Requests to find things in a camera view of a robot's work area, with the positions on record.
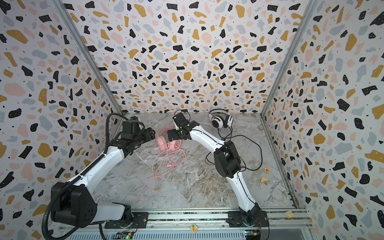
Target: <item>patterned wallpaper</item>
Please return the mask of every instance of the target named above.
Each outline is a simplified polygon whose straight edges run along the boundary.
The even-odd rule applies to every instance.
[[[50,2],[0,8],[0,239],[40,239],[51,186],[102,151],[111,107]]]
[[[265,117],[319,239],[384,239],[383,23],[383,1],[319,1]]]
[[[65,0],[125,112],[258,112],[304,0]]]

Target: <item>marble floor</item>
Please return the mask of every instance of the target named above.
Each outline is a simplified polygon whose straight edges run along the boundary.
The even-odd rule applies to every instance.
[[[133,115],[141,118],[146,127],[152,127],[156,132],[173,123],[172,114],[132,113],[128,116]],[[260,144],[263,151],[262,167],[257,171],[243,172],[250,193],[261,208],[291,207],[291,197],[273,158],[259,115],[235,114],[233,118],[233,135],[243,134],[253,139]],[[209,124],[207,114],[193,113],[191,120],[197,121],[205,130],[218,137],[217,130]],[[229,129],[222,129],[220,133],[224,136],[229,133]],[[248,168],[255,169],[260,165],[260,149],[254,143],[243,137],[235,137],[232,142]],[[93,193],[95,202],[130,204],[133,209],[238,207],[229,182],[218,174],[215,166],[204,162],[209,151],[193,140],[182,142],[181,148],[185,150],[186,160],[164,177],[156,178],[152,195],[148,200],[139,202],[137,196],[147,179],[152,177],[152,164],[160,153],[159,149],[154,150],[156,147],[155,140],[142,144],[132,156],[116,165]],[[213,162],[213,155],[210,154],[208,159]],[[270,173],[265,173],[264,167],[269,168]],[[161,170],[166,171],[166,164],[159,171]],[[269,181],[260,183],[262,177]],[[140,196],[141,200],[149,195],[152,187],[153,180],[150,180]]]

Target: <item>pink ear cup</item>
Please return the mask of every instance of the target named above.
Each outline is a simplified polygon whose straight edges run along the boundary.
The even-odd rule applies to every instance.
[[[180,148],[181,140],[167,142],[166,138],[163,136],[168,132],[168,130],[172,130],[172,129],[175,129],[175,126],[166,126],[157,132],[156,141],[157,141],[157,145],[159,146],[158,148],[160,148],[162,152],[166,151],[167,148],[168,148],[168,151],[173,151],[173,152]]]

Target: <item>white arm segment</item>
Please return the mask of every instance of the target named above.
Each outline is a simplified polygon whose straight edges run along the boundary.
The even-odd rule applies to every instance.
[[[218,139],[204,130],[201,126],[192,128],[189,135],[193,140],[206,147],[211,153],[214,153],[216,149],[222,147],[225,143],[223,140]],[[244,182],[242,172],[237,172],[234,174],[233,178],[226,177],[226,179],[229,181],[235,192],[239,207],[246,212],[251,210],[255,206],[255,200],[251,196],[251,193]]]
[[[84,184],[84,186],[88,189],[89,193],[93,193],[96,186],[105,177],[105,175],[107,175],[107,173],[123,159],[123,151],[121,149],[118,149],[117,147],[110,146],[108,148],[107,154],[98,163],[96,163],[96,165],[93,166],[91,170],[89,170],[85,175],[82,175],[82,172],[84,170],[78,174],[81,175],[82,178],[77,181],[74,185],[80,186],[81,184]],[[72,177],[68,181],[72,181],[78,175]]]

